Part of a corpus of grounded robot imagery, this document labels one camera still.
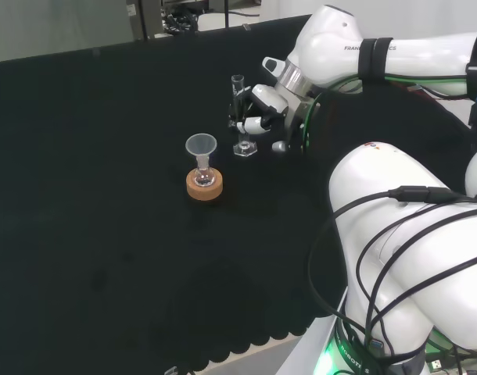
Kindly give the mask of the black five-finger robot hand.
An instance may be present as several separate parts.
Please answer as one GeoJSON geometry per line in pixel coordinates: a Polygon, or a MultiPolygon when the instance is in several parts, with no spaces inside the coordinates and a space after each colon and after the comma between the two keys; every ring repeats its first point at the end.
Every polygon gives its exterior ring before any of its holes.
{"type": "Polygon", "coordinates": [[[305,130],[307,115],[315,114],[319,107],[313,98],[301,98],[264,84],[235,89],[228,110],[228,126],[238,134],[234,153],[253,155],[258,151],[253,138],[268,133],[283,137],[272,144],[272,151],[286,153],[305,130]]]}

